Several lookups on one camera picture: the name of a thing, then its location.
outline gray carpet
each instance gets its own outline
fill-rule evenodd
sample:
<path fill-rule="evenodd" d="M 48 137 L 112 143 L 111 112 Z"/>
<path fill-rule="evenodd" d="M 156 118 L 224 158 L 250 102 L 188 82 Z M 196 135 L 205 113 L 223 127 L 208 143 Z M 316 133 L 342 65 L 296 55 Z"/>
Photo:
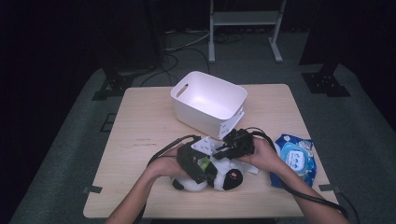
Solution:
<path fill-rule="evenodd" d="M 244 35 L 239 42 L 216 45 L 211 75 L 235 84 L 289 85 L 331 183 L 353 202 L 361 223 L 393 223 L 396 220 L 395 132 L 355 75 L 341 64 L 335 76 L 351 97 L 329 98 L 310 93 L 301 73 L 316 72 L 320 64 L 298 65 L 308 33 L 280 33 L 277 43 L 283 63 L 275 63 L 267 42 L 269 35 Z M 168 43 L 176 47 L 196 37 L 172 34 Z M 201 50 L 207 57 L 206 43 L 191 48 Z M 198 51 L 182 50 L 172 55 L 178 62 L 169 71 L 171 75 L 182 79 L 194 70 L 208 73 L 205 59 Z M 175 58 L 165 57 L 163 68 L 170 68 L 175 62 Z M 133 86 L 140 86 L 152 74 L 136 78 Z M 85 218 L 82 211 L 88 197 L 83 189 L 92 184 L 108 138 L 108 133 L 100 132 L 102 124 L 107 114 L 117 113 L 121 101 L 121 97 L 92 101 L 104 80 L 104 73 L 98 70 L 81 91 L 12 223 L 103 223 L 102 219 Z M 176 84 L 174 78 L 171 81 L 171 85 Z M 166 74 L 145 82 L 145 86 L 169 85 Z M 350 207 L 341 197 L 337 198 L 354 223 Z M 303 218 L 282 218 L 277 223 L 305 222 Z"/>

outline black cable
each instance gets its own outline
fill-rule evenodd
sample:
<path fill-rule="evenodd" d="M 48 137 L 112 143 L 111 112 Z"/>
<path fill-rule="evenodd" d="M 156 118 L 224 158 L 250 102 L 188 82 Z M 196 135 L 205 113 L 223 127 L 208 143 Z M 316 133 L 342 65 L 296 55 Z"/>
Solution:
<path fill-rule="evenodd" d="M 205 63 L 206 63 L 206 67 L 207 67 L 207 72 L 208 72 L 208 74 L 210 75 L 210 65 L 209 65 L 209 61 L 207 60 L 207 58 L 206 58 L 206 56 L 204 55 L 204 53 L 201 52 L 200 50 L 198 50 L 198 49 L 185 49 L 185 48 L 183 48 L 183 49 L 172 50 L 172 51 L 170 51 L 169 53 L 175 53 L 175 52 L 182 51 L 182 50 L 193 50 L 193 51 L 197 51 L 198 53 L 200 53 L 200 54 L 204 57 L 204 60 L 205 60 Z"/>
<path fill-rule="evenodd" d="M 263 138 L 268 142 L 268 144 L 270 145 L 270 147 L 271 147 L 274 151 L 276 151 L 274 142 L 272 141 L 272 139 L 271 139 L 270 137 L 268 137 L 268 135 L 267 135 L 263 130 L 261 130 L 260 128 L 256 128 L 256 127 L 249 127 L 249 128 L 246 128 L 245 130 L 247 131 L 247 130 L 250 130 L 250 129 L 258 130 L 259 132 L 253 132 L 252 134 L 253 134 L 253 135 L 259 135 L 259 136 L 263 137 Z"/>
<path fill-rule="evenodd" d="M 230 34 L 228 34 L 228 31 L 226 31 L 226 32 L 227 32 L 226 34 L 218 34 L 218 35 L 216 35 L 214 42 L 216 44 L 219 44 L 219 45 L 231 45 L 231 44 L 234 44 L 236 42 L 243 41 L 245 39 L 245 36 L 243 34 L 240 34 L 241 37 L 238 38 L 236 35 L 230 35 Z"/>
<path fill-rule="evenodd" d="M 174 79 L 176 80 L 176 83 L 178 83 L 178 77 L 175 77 L 174 75 L 170 74 L 170 73 L 169 73 L 169 70 L 163 69 L 163 71 L 164 71 L 164 72 L 168 75 L 168 77 L 169 77 L 169 86 L 172 86 L 172 79 L 171 79 L 171 78 L 174 78 Z"/>
<path fill-rule="evenodd" d="M 352 202 L 348 199 L 348 197 L 347 197 L 347 196 L 343 193 L 343 191 L 341 191 L 341 189 L 338 188 L 338 187 L 334 187 L 334 192 L 335 192 L 336 194 L 339 194 L 339 195 L 349 204 L 349 206 L 350 206 L 350 207 L 352 208 L 352 210 L 353 210 L 353 213 L 355 214 L 356 222 L 357 222 L 358 224 L 360 224 L 360 223 L 361 223 L 361 219 L 359 218 L 358 211 L 356 210 L 355 206 L 353 206 Z"/>
<path fill-rule="evenodd" d="M 178 65 L 178 59 L 177 59 L 177 57 L 175 57 L 174 55 L 170 55 L 170 54 L 167 54 L 166 56 L 170 56 L 170 57 L 174 58 L 174 59 L 176 60 L 175 64 L 172 65 L 172 66 L 171 66 L 170 68 L 168 68 L 168 69 L 163 69 L 161 72 L 155 73 L 155 74 L 153 74 L 153 75 L 147 77 L 145 80 L 143 80 L 143 82 L 139 85 L 139 87 L 143 87 L 143 85 L 144 85 L 147 81 L 149 81 L 150 79 L 152 79 L 153 77 L 156 77 L 156 76 L 158 76 L 158 75 L 160 75 L 160 74 L 163 74 L 163 73 L 167 73 L 167 72 L 169 72 L 170 70 L 172 70 L 173 68 L 175 68 L 175 67 Z M 171 76 L 171 77 L 175 78 L 175 79 L 178 81 L 178 77 L 172 76 L 172 75 L 170 75 L 169 73 L 168 73 L 168 76 Z"/>
<path fill-rule="evenodd" d="M 163 149 L 161 149 L 160 151 L 158 151 L 157 153 L 155 153 L 151 159 L 148 161 L 148 166 L 150 163 L 152 163 L 153 161 L 157 160 L 158 158 L 161 157 L 161 155 L 163 155 L 164 153 L 166 153 L 169 149 L 171 149 L 172 147 L 174 147 L 176 144 L 180 143 L 181 141 L 187 139 L 187 138 L 196 138 L 198 137 L 197 135 L 194 134 L 190 134 L 190 135 L 186 135 L 184 137 L 178 138 L 177 140 L 171 142 L 170 144 L 168 144 L 166 147 L 164 147 Z"/>
<path fill-rule="evenodd" d="M 297 190 L 294 190 L 291 187 L 289 187 L 285 182 L 282 181 L 282 179 L 279 178 L 279 181 L 280 181 L 280 184 L 282 185 L 283 189 L 285 191 L 287 191 L 288 193 L 290 193 L 290 194 L 292 194 L 292 195 L 294 195 L 296 197 L 299 197 L 299 198 L 302 198 L 302 199 L 306 199 L 306 200 L 308 200 L 310 202 L 313 202 L 313 203 L 320 203 L 320 204 L 335 208 L 338 211 L 340 211 L 346 219 L 349 219 L 349 215 L 347 213 L 347 210 L 343 206 L 341 206 L 339 204 L 336 204 L 336 203 L 329 202 L 329 201 L 327 201 L 325 199 L 320 199 L 320 198 L 317 198 L 317 197 L 314 197 L 314 196 L 311 196 L 311 195 L 307 195 L 307 194 L 301 193 L 301 192 L 299 192 Z"/>
<path fill-rule="evenodd" d="M 171 74 L 166 71 L 165 69 L 161 68 L 163 70 L 164 73 L 166 73 L 166 75 L 168 76 L 169 79 L 169 86 L 172 86 L 172 78 L 171 78 Z"/>
<path fill-rule="evenodd" d="M 178 47 L 172 48 L 172 49 L 165 49 L 165 51 L 172 52 L 172 51 L 176 51 L 176 50 L 179 50 L 179 49 L 184 49 L 186 47 L 189 47 L 189 46 L 192 46 L 192 45 L 196 45 L 196 44 L 202 42 L 203 40 L 207 39 L 208 37 L 209 37 L 209 32 L 207 32 L 206 35 L 203 35 L 203 36 L 201 36 L 201 37 L 199 37 L 199 38 L 197 38 L 195 40 L 192 40 L 190 43 L 187 43 L 185 45 L 178 46 Z"/>

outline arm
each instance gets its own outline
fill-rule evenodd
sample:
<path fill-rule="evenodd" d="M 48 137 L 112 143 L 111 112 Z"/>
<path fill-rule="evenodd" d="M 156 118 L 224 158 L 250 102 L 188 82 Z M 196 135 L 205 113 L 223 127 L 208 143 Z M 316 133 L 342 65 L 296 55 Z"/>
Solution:
<path fill-rule="evenodd" d="M 180 146 L 171 149 L 164 156 L 176 156 Z M 152 162 L 105 223 L 133 223 L 145 205 L 157 178 L 172 175 L 187 175 L 174 158 L 163 157 Z"/>
<path fill-rule="evenodd" d="M 240 158 L 239 160 L 250 163 L 261 170 L 277 174 L 292 189 L 323 199 L 277 156 L 265 140 L 254 138 L 254 146 L 255 152 L 253 155 Z M 336 209 L 299 197 L 294 197 L 294 200 L 310 223 L 348 223 Z"/>

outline blue package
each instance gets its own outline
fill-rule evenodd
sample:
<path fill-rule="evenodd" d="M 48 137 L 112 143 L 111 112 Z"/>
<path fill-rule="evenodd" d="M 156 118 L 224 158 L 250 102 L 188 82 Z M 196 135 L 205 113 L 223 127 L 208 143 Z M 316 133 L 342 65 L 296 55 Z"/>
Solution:
<path fill-rule="evenodd" d="M 276 141 L 276 152 L 282 161 L 284 161 L 304 182 L 312 187 L 317 174 L 317 165 L 312 146 L 314 141 L 311 139 L 302 139 L 290 134 L 283 133 Z M 279 177 L 270 173 L 271 186 L 282 188 Z"/>

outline bin handle hole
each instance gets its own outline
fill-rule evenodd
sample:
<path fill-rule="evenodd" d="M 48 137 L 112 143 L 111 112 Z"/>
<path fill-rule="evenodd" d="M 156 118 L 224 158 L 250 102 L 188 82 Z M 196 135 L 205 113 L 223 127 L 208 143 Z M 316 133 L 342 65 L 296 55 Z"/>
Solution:
<path fill-rule="evenodd" d="M 181 93 L 183 93 L 188 87 L 189 87 L 189 84 L 184 85 L 184 87 L 181 88 L 181 90 L 177 92 L 176 97 L 179 97 L 181 95 Z"/>

